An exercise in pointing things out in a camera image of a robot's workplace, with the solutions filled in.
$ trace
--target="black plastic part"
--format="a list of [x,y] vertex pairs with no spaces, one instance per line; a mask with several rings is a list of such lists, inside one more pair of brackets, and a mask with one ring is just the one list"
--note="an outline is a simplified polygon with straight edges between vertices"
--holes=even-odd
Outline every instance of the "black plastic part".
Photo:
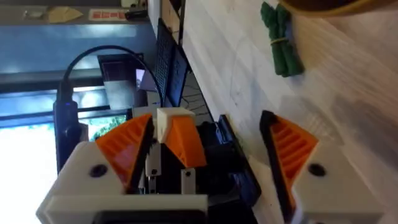
[[231,125],[225,115],[221,115],[218,120],[218,128],[220,130],[220,138],[226,141],[230,141],[233,144],[233,149],[240,157],[240,162],[242,162],[242,171],[234,173],[235,182],[237,183],[241,198],[246,203],[246,205],[252,207],[256,204],[258,198],[261,195],[261,188],[256,180],[246,156],[239,144],[238,139],[233,132]]
[[188,60],[185,58],[183,51],[176,44],[175,55],[172,60],[172,69],[167,82],[166,98],[170,104],[165,103],[168,107],[178,107],[181,103],[182,92],[185,85],[185,79],[188,73]]
[[165,211],[103,211],[96,214],[93,224],[204,224],[206,214],[199,210]]
[[272,140],[271,126],[277,122],[277,117],[270,111],[263,111],[260,120],[260,132],[264,144],[267,147],[269,163],[271,165],[272,177],[274,179],[276,191],[278,194],[278,200],[280,209],[284,217],[284,221],[288,223],[293,214],[294,208],[289,202],[289,193],[285,184],[282,170],[279,166],[279,160],[277,157],[274,142]]
[[189,63],[162,19],[159,19],[157,35],[154,76],[159,83],[159,93],[164,99],[165,107],[177,107],[180,106]]
[[237,199],[210,207],[208,210],[208,223],[257,224],[257,220],[251,207],[248,207],[242,200]]
[[160,145],[162,175],[156,177],[156,191],[159,194],[181,193],[181,170],[184,165],[165,145]]
[[55,101],[53,105],[57,171],[61,171],[70,154],[80,142],[78,105],[74,101]]
[[136,164],[134,166],[134,170],[131,174],[131,180],[129,184],[129,193],[139,193],[139,181],[141,179],[142,171],[145,168],[145,160],[149,153],[149,149],[152,145],[152,139],[154,137],[154,124],[152,118],[149,119],[144,131],[144,137],[142,138],[139,152],[137,155]]
[[98,164],[91,168],[90,170],[90,177],[98,178],[104,176],[108,171],[108,167],[104,164]]
[[172,69],[172,60],[175,51],[175,42],[167,26],[162,19],[158,20],[157,26],[157,61],[154,71],[155,79],[159,84],[159,94],[164,99],[169,73]]

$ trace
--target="green object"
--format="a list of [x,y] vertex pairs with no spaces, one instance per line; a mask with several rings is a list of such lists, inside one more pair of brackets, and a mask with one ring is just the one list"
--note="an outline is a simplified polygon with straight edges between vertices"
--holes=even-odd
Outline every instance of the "green object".
[[286,24],[291,18],[290,12],[280,4],[274,9],[264,2],[261,6],[261,18],[269,29],[276,74],[289,77],[303,73],[301,61],[285,36]]

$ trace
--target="white block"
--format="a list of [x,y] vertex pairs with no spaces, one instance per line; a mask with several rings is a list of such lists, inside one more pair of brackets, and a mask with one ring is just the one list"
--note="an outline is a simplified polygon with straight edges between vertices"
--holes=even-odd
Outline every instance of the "white block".
[[100,211],[201,210],[207,195],[91,195],[58,196],[47,206],[52,224],[90,224]]
[[[107,173],[99,178],[90,177],[93,166],[104,164]],[[95,142],[81,142],[70,155],[44,198],[36,215],[43,224],[51,224],[47,218],[48,203],[53,197],[64,195],[121,195],[124,187],[115,171],[106,160]]]
[[[323,177],[308,171],[310,164],[326,170]],[[377,223],[383,209],[336,146],[319,143],[293,184],[297,204],[292,223]]]
[[191,116],[195,119],[195,113],[185,108],[158,108],[157,109],[157,140],[165,143],[167,135],[172,127],[173,116]]

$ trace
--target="wall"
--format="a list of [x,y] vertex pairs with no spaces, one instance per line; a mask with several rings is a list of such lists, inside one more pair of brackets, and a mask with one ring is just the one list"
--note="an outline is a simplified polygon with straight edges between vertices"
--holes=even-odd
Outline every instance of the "wall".
[[41,5],[41,6],[113,6],[119,7],[118,0],[0,0],[0,4],[8,5]]
[[[1,73],[64,70],[83,51],[98,45],[120,45],[144,53],[155,63],[156,39],[150,23],[0,26]],[[119,51],[100,51],[113,54]],[[98,68],[95,55],[84,58],[76,68]]]

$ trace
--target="orange 3d-printed part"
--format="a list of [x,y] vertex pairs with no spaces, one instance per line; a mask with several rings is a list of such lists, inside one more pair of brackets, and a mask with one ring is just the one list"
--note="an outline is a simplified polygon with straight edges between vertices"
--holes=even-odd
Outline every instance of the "orange 3d-printed part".
[[206,165],[204,148],[191,116],[172,118],[172,127],[167,135],[166,146],[187,168]]
[[293,182],[318,140],[296,124],[269,111],[262,112],[260,130],[267,146],[282,214],[288,221],[295,210]]
[[153,136],[152,115],[145,114],[120,124],[96,140],[126,190],[138,186]]

